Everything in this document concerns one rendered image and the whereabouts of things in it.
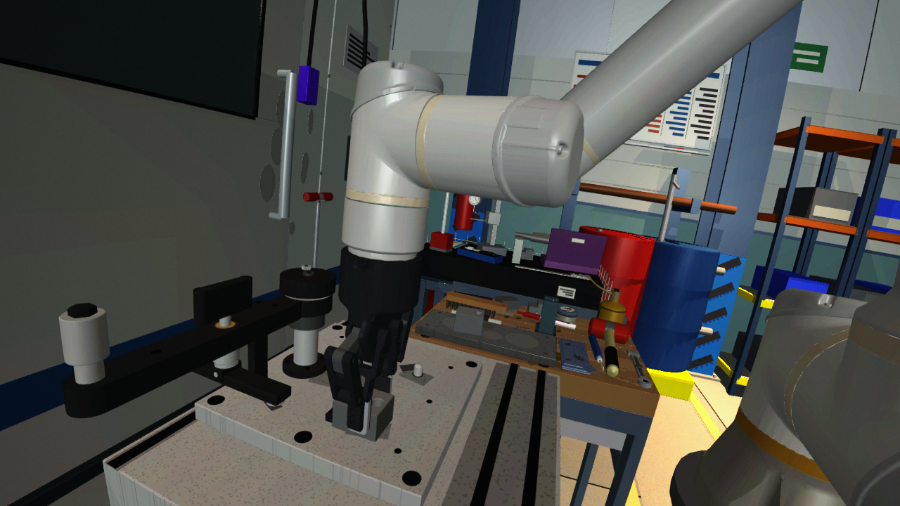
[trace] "whiteboard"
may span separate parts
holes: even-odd
[[[576,51],[571,74],[572,87],[577,86],[608,56],[606,53]],[[727,64],[719,67],[625,144],[710,154],[722,116],[727,68]]]

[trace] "red barrel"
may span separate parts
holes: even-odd
[[[641,299],[644,296],[644,285],[647,282],[647,270],[650,268],[656,239],[596,227],[581,227],[578,231],[607,238],[603,258],[600,260],[600,270],[611,285],[607,288],[618,288],[621,292],[619,302],[625,306],[628,322],[626,325],[616,325],[616,342],[624,344],[628,341],[628,337],[635,333]],[[604,300],[608,298],[609,294],[603,297]]]
[[[453,220],[453,228],[456,230],[471,230],[472,218],[475,217],[475,206],[469,203],[469,195],[456,196],[456,216]]]

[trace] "orange shelf board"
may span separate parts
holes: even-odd
[[[900,234],[892,234],[881,230],[867,230],[867,233],[869,239],[900,244]]]
[[[797,134],[800,127],[780,131],[775,135],[775,145],[785,148],[797,146]],[[858,131],[838,130],[814,125],[806,127],[806,150],[820,153],[837,153],[844,157],[869,159],[872,148],[884,142],[880,135],[861,133]]]
[[[795,227],[803,227],[805,229],[822,230],[841,235],[856,235],[856,227],[840,225],[839,223],[829,223],[828,221],[810,220],[809,218],[800,218],[799,216],[785,216],[785,223]]]

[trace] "storage rack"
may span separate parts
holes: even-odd
[[[746,376],[742,376],[741,372],[745,371],[744,367],[748,359],[751,358],[750,354],[756,336],[756,329],[760,323],[761,310],[766,307],[771,308],[771,301],[762,299],[769,290],[772,271],[774,270],[772,261],[778,257],[781,241],[784,239],[785,229],[788,225],[805,229],[794,264],[794,272],[804,276],[809,269],[815,238],[819,231],[850,236],[834,289],[835,294],[842,297],[849,296],[853,289],[853,282],[856,279],[856,274],[859,272],[860,261],[865,251],[866,239],[900,244],[900,234],[870,230],[872,221],[875,218],[878,198],[881,195],[885,177],[887,176],[887,167],[891,163],[900,163],[900,149],[893,149],[895,146],[900,146],[900,140],[896,138],[897,131],[880,129],[878,130],[878,135],[871,135],[855,131],[818,127],[814,126],[812,121],[811,117],[806,116],[800,121],[799,127],[781,131],[775,136],[776,146],[794,148],[794,157],[791,160],[790,170],[787,173],[787,195],[782,206],[784,216],[779,217],[776,214],[762,212],[757,215],[757,220],[775,223],[775,233],[772,236],[769,255],[763,267],[759,291],[756,294],[752,294],[751,297],[753,309],[750,321],[747,324],[747,331],[744,333],[744,339],[738,339],[738,342],[735,344],[733,356],[736,359],[736,363],[728,365],[719,358],[720,368],[728,377],[728,380],[724,381],[724,383],[727,383],[726,388],[731,395],[741,394],[743,387],[746,385]],[[803,162],[804,152],[808,150],[824,153],[822,166],[816,181],[816,186],[820,188],[831,187],[838,156],[869,160],[866,184],[863,186],[862,196],[859,199],[855,225],[840,225],[788,215],[791,204],[794,201],[794,190],[797,188],[800,164]]]

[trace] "blue barrel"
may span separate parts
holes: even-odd
[[[690,369],[718,261],[718,251],[693,244],[667,240],[653,247],[632,337],[647,367]]]

